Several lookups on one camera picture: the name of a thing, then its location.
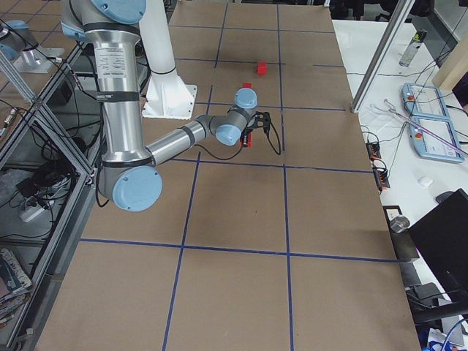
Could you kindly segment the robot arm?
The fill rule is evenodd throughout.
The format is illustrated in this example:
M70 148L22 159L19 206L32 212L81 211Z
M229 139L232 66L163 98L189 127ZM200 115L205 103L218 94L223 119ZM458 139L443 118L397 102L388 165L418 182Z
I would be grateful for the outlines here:
M176 70L161 1L63 1L64 34L90 42L107 150L97 188L125 211L144 211L162 192L156 166L214 136L233 146L263 117L250 88L223 116L192 115L196 86Z

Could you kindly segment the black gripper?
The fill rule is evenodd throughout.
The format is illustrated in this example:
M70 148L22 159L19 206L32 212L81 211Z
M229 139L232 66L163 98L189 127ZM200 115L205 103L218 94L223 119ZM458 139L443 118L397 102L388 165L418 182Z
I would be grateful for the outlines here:
M271 116L269 112L259 112L257 111L252 117L252 120L248 124L248 133L252 132L255 129L262 129L264 134L269 136L271 129ZM249 135L242 134L240 138L240 143L242 146L249 145Z

